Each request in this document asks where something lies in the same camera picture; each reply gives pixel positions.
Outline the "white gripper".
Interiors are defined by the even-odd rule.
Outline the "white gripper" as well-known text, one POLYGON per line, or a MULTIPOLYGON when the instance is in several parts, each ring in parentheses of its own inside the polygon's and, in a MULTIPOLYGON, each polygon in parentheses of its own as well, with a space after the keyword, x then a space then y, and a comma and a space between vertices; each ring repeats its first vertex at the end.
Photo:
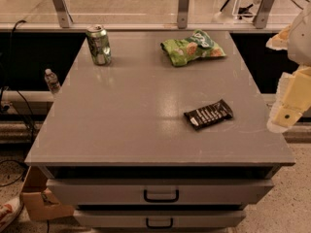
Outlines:
POLYGON ((284 133, 311 108, 311 3, 289 25, 265 45, 272 50, 288 50, 288 58, 299 64, 292 74, 283 73, 277 86, 267 122, 273 133, 284 133))

